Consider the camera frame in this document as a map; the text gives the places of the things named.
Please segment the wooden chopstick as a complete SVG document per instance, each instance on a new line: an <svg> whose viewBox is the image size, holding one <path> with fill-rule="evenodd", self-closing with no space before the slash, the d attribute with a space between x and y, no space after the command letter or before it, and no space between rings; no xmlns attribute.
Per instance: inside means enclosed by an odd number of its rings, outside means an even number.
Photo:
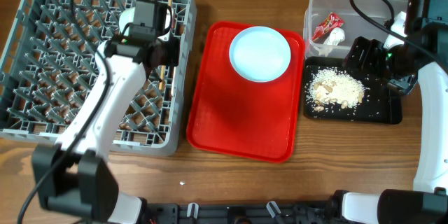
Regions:
<svg viewBox="0 0 448 224"><path fill-rule="evenodd" d="M172 8L172 4L173 4L173 0L168 0L168 6L170 7L170 10L171 10L171 8ZM160 83L159 83L159 90L160 91L163 91L163 87L164 87L164 81L165 81L165 69L166 69L166 66L165 65L162 65L161 66L161 69L160 69L160 79L161 79L161 81L160 81Z"/></svg>

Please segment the white paper wrapper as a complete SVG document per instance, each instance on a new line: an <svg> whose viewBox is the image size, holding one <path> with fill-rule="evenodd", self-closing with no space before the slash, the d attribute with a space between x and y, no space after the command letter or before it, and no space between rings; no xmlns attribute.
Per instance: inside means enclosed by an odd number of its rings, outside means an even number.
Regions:
<svg viewBox="0 0 448 224"><path fill-rule="evenodd" d="M335 46L338 46L345 40L345 32L342 28L334 28L326 40L323 42L322 48L317 48L319 56L327 57L333 51Z"/></svg>

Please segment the rice and food scraps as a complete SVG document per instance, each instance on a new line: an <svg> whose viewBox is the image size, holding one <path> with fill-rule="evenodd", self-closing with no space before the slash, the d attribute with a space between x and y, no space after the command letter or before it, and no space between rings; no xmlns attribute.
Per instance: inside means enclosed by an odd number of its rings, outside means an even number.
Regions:
<svg viewBox="0 0 448 224"><path fill-rule="evenodd" d="M366 87L346 71L336 68L318 69L305 85L306 100L315 111L335 105L341 109L356 109L363 103Z"/></svg>

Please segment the light green bowl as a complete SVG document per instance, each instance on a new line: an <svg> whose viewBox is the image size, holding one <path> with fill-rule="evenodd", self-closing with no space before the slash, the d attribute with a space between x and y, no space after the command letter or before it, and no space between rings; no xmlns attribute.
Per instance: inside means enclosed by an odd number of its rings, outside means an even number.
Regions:
<svg viewBox="0 0 448 224"><path fill-rule="evenodd" d="M124 36L127 36L129 34L130 26L134 21L134 13L135 13L135 7L132 7L127 10L124 10L120 15L118 27L120 33Z"/></svg>

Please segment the red sauce packet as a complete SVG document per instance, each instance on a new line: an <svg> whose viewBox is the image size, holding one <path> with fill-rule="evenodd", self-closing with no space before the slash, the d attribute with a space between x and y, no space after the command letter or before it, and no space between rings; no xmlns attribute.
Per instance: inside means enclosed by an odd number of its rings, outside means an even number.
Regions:
<svg viewBox="0 0 448 224"><path fill-rule="evenodd" d="M324 21L322 21L321 24L316 26L311 38L312 41L317 41L324 35L331 32L333 29L342 27L344 23L345 21L343 21L343 19L338 14L330 12L328 17Z"/></svg>

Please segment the red plastic serving tray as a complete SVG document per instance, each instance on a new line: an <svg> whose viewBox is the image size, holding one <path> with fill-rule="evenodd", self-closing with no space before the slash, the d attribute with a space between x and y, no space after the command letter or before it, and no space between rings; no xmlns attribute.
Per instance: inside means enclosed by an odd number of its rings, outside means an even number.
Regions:
<svg viewBox="0 0 448 224"><path fill-rule="evenodd" d="M281 163L292 155L298 119L305 42L280 30L291 51L284 74L267 83L244 79L229 49L248 24L220 21L208 30L186 139L201 150Z"/></svg>

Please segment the light blue round plate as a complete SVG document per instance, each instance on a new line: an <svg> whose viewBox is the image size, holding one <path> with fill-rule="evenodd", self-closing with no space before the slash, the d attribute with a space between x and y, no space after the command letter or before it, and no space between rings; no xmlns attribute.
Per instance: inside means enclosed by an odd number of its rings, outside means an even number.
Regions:
<svg viewBox="0 0 448 224"><path fill-rule="evenodd" d="M242 30L233 38L229 60L242 78L267 83L286 72L291 62L291 48L278 31L254 26Z"/></svg>

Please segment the white plastic fork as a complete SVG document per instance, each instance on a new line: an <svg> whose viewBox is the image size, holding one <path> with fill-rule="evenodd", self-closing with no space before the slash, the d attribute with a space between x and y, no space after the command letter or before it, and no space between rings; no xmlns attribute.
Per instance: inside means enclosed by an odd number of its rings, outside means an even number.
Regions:
<svg viewBox="0 0 448 224"><path fill-rule="evenodd" d="M171 96L174 97L175 93L176 93L176 70L177 67L173 68L173 75L172 75L172 82L171 82Z"/></svg>

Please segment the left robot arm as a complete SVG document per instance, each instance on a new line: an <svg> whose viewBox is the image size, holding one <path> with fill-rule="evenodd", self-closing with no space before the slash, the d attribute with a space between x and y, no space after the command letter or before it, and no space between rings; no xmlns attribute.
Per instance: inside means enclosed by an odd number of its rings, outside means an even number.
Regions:
<svg viewBox="0 0 448 224"><path fill-rule="evenodd" d="M100 223L149 223L147 201L121 192L107 160L115 132L151 71L179 63L172 7L139 0L133 18L95 53L99 75L54 146L32 155L41 208Z"/></svg>

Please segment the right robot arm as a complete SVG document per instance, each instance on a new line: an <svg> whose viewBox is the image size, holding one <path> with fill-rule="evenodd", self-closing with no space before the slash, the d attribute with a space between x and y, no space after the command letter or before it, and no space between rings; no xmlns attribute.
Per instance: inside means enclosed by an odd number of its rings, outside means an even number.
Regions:
<svg viewBox="0 0 448 224"><path fill-rule="evenodd" d="M446 223L447 0L409 0L403 34L368 17L354 0L349 3L364 20L402 43L385 49L376 40L358 37L342 66L373 74L403 95L419 85L421 150L412 190L344 192L339 214L357 223Z"/></svg>

